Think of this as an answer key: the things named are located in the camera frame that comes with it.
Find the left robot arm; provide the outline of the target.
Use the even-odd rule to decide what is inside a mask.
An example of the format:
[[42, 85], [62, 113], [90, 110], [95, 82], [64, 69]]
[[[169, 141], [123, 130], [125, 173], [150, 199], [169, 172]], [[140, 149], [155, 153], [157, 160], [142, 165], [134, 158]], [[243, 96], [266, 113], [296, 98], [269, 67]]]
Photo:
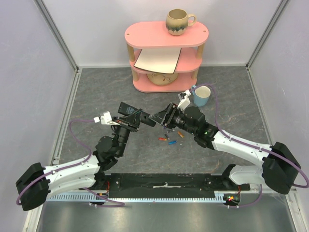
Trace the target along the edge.
[[53, 166], [43, 167], [39, 162], [31, 165], [16, 182], [16, 204], [29, 211], [63, 192], [89, 191], [91, 187], [103, 189], [106, 185], [104, 172], [123, 156], [129, 135], [138, 131], [142, 118], [140, 110], [123, 117], [112, 117], [110, 112], [105, 112], [93, 118], [91, 122], [111, 126], [112, 136], [101, 137], [95, 151], [89, 151], [83, 158]]

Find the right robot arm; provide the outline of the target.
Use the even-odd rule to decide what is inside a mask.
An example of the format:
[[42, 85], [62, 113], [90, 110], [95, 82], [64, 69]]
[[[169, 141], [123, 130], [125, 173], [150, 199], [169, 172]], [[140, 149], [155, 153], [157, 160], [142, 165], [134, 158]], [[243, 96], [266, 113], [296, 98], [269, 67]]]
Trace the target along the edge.
[[273, 191], [286, 195], [301, 168], [285, 144], [255, 143], [219, 130], [208, 123], [195, 106], [181, 110], [170, 103], [166, 109], [149, 118], [167, 128], [177, 127], [192, 134], [194, 141], [203, 148], [223, 151], [252, 163], [251, 166], [229, 166], [230, 171], [221, 178], [222, 187], [226, 190], [233, 190], [242, 184], [265, 184]]

